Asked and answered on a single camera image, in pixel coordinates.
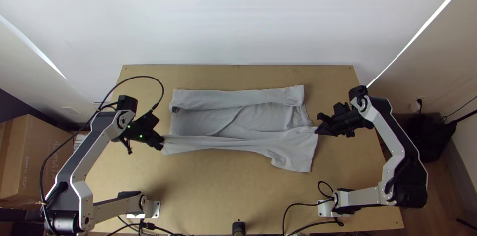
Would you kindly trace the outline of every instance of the cable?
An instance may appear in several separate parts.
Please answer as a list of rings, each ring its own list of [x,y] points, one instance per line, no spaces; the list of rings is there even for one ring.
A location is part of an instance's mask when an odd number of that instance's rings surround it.
[[[101,104],[99,105],[98,107],[98,110],[89,118],[89,120],[85,123],[85,125],[83,125],[83,127],[80,128],[79,131],[77,131],[76,133],[74,133],[73,135],[71,135],[68,139],[66,139],[66,141],[64,141],[63,143],[61,143],[59,146],[57,146],[50,154],[48,154],[48,156],[46,157],[46,159],[43,161],[42,165],[41,165],[41,168],[40,168],[40,200],[41,200],[41,211],[43,212],[44,216],[45,216],[45,220],[46,220],[46,223],[48,225],[48,229],[55,235],[58,235],[58,233],[56,232],[56,230],[53,228],[52,224],[51,224],[51,220],[48,218],[48,213],[46,211],[46,205],[48,204],[47,200],[45,199],[45,193],[43,192],[43,171],[45,170],[45,165],[46,163],[48,162],[49,158],[51,158],[51,156],[53,156],[53,154],[56,153],[56,151],[58,151],[62,146],[64,146],[66,143],[68,143],[71,139],[73,139],[75,136],[77,136],[82,130],[84,130],[86,128],[86,126],[93,120],[93,118],[96,116],[96,114],[98,114],[99,112],[101,112],[101,110],[103,109],[103,105],[104,103],[106,102],[106,100],[108,99],[108,97],[110,96],[110,94],[118,87],[120,86],[121,84],[129,81],[129,80],[132,80],[132,79],[137,79],[137,78],[148,78],[148,79],[154,79],[155,81],[159,82],[160,86],[161,86],[161,89],[162,89],[162,93],[160,95],[160,98],[159,100],[157,101],[156,104],[154,104],[150,111],[154,111],[157,106],[159,105],[159,103],[162,101],[162,98],[164,97],[164,85],[162,85],[162,82],[160,80],[158,80],[157,78],[155,77],[151,77],[151,76],[134,76],[134,77],[130,77],[130,78],[127,78],[121,82],[119,82],[118,84],[116,84],[109,92],[108,94],[105,96],[105,98],[103,99],[103,101],[101,102]],[[111,103],[109,105],[106,105],[104,108],[106,107],[109,107],[109,106],[112,106],[112,105],[115,105],[117,104],[117,102],[114,102],[114,103]]]
[[[457,111],[461,110],[463,107],[465,107],[467,104],[469,104],[470,102],[474,101],[474,99],[477,98],[477,95],[474,96],[471,100],[469,100],[467,103],[465,103],[464,105],[462,105],[461,107],[459,107],[456,111],[452,112],[451,114],[447,115],[447,116],[444,116],[441,118],[442,122],[446,121],[448,117],[452,116],[454,113],[456,113]]]
[[[320,185],[321,185],[321,184],[325,184],[325,185],[328,186],[328,188],[331,190],[331,195],[325,194],[325,193],[321,190],[321,188],[320,188]],[[333,190],[333,188],[332,188],[328,183],[326,183],[326,182],[324,182],[324,181],[318,182],[318,190],[319,190],[319,192],[320,192],[323,196],[325,196],[326,198],[333,199],[333,196],[332,196],[332,195],[333,195],[333,193],[334,193],[334,190]]]
[[[289,235],[293,235],[295,233],[298,233],[306,228],[309,228],[309,227],[312,227],[312,226],[316,226],[316,225],[322,225],[322,224],[330,224],[330,223],[337,223],[340,227],[344,226],[344,223],[339,221],[338,218],[334,218],[334,221],[323,221],[323,222],[316,222],[316,223],[311,223],[311,224],[308,224],[306,226],[303,226],[297,230],[294,230],[292,233],[290,233]]]
[[[295,205],[304,205],[304,206],[318,206],[322,203],[325,203],[325,202],[330,202],[330,201],[333,201],[334,199],[327,199],[327,200],[324,200],[324,201],[321,201],[319,203],[313,203],[313,204],[307,204],[307,203],[292,203],[290,204],[287,209],[285,210],[285,212],[283,213],[283,219],[282,219],[282,235],[285,235],[285,217],[287,215],[287,212],[288,212],[288,209],[290,209],[290,207],[292,206],[295,206]]]
[[[416,102],[419,104],[419,115],[420,115],[422,112],[422,99],[418,99],[416,100]]]
[[[126,224],[126,225],[120,227],[119,229],[117,229],[117,230],[111,232],[110,234],[107,234],[106,236],[111,236],[111,235],[115,234],[116,232],[118,232],[118,231],[120,231],[120,230],[122,230],[122,229],[124,229],[124,228],[133,226],[133,225],[139,225],[139,223]]]
[[[124,219],[122,219],[121,217],[118,217],[118,218],[119,218],[119,220],[121,220],[121,222],[123,222],[125,225],[129,225],[129,223],[127,223],[126,221],[124,221]],[[158,236],[157,234],[149,234],[149,233],[146,233],[146,232],[144,232],[144,231],[142,231],[142,230],[141,230],[141,231],[139,231],[137,228],[133,227],[132,225],[131,225],[131,226],[129,226],[129,228],[130,228],[130,229],[132,229],[132,230],[134,230],[134,231],[136,231],[137,233],[140,233],[140,234],[142,234],[142,235],[147,235],[147,236]]]

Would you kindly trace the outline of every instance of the cardboard box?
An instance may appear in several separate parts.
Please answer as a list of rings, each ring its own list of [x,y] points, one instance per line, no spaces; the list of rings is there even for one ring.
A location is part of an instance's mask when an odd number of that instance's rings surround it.
[[[43,160],[70,133],[31,115],[0,123],[0,207],[38,208],[39,177]],[[73,153],[73,141],[65,144],[49,160],[43,173],[45,195],[55,176]]]

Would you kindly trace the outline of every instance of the wrinkled fabric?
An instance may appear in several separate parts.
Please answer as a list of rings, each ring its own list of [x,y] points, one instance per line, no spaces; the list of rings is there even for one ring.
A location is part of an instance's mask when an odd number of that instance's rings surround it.
[[[317,145],[303,85],[264,90],[174,90],[165,155],[201,149],[252,151],[272,165],[310,172]]]

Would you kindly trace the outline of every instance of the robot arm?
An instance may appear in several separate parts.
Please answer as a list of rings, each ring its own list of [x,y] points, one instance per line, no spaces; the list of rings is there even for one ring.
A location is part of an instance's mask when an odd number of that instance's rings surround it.
[[[362,207],[381,205],[423,207],[427,201],[427,172],[419,160],[418,150],[391,115],[389,102],[368,96],[363,86],[352,89],[349,97],[351,108],[347,103],[338,103],[332,117],[318,114],[323,123],[315,132],[352,137],[356,128],[375,127],[393,156],[384,165],[382,180],[377,186],[361,190],[338,189],[333,194],[333,201],[318,205],[320,215],[349,216]],[[122,214],[128,214],[129,218],[159,216],[160,202],[148,200],[140,191],[120,192],[117,198],[93,203],[93,193],[85,182],[110,141],[121,141],[129,153],[129,140],[162,149],[164,138],[153,130],[159,119],[149,111],[133,121],[136,107],[137,100],[120,96],[117,111],[96,115],[90,134],[61,168],[46,196],[47,231],[81,235],[92,230],[96,223]]]
[[[96,223],[129,214],[130,218],[157,218],[160,202],[148,200],[140,191],[119,192],[117,198],[93,203],[86,176],[109,141],[121,141],[131,152],[129,140],[147,143],[158,150],[164,139],[154,132],[159,121],[152,112],[136,121],[137,100],[120,96],[115,112],[99,112],[91,132],[58,172],[48,192],[45,229],[49,233],[76,235],[92,230]]]
[[[318,205],[323,217],[344,217],[363,207],[402,206],[422,208],[427,202],[427,171],[419,151],[391,115],[387,99],[368,95],[364,86],[349,92],[348,104],[334,106],[335,115],[318,114],[323,123],[315,133],[354,136],[354,129],[376,128],[392,157],[383,166],[382,179],[375,187],[360,190],[338,189],[333,201]]]

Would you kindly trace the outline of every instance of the tabletop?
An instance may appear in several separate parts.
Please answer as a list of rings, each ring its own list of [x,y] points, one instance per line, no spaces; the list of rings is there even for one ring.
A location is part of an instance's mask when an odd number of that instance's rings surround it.
[[[224,65],[124,65],[118,81],[148,75],[158,78],[165,94],[154,114],[155,130],[168,134],[168,103],[174,89],[247,90],[305,86],[310,120],[316,114],[333,114],[333,105],[349,102],[348,91],[359,85],[352,66],[224,66]],[[119,86],[115,101],[125,94],[136,98],[137,116],[157,102],[161,88],[151,79],[133,79]],[[156,226],[184,234],[230,234],[232,222],[246,222],[248,234],[281,234],[283,212],[292,203],[324,199],[317,183],[334,189],[362,189],[377,185],[385,163],[374,129],[357,129],[354,138],[318,136],[310,173],[279,169],[270,159],[253,152],[200,150],[163,155],[146,144],[132,142],[127,154],[120,143],[110,143],[93,166],[87,184],[94,200],[115,198],[120,191],[143,191],[160,200]],[[291,232],[320,218],[316,207],[295,206],[287,213],[285,228]],[[341,218],[344,226],[325,224],[305,233],[370,231],[403,228],[398,207],[363,208]],[[123,224],[117,218],[99,223],[97,232],[111,232]],[[133,232],[126,228],[122,232]]]

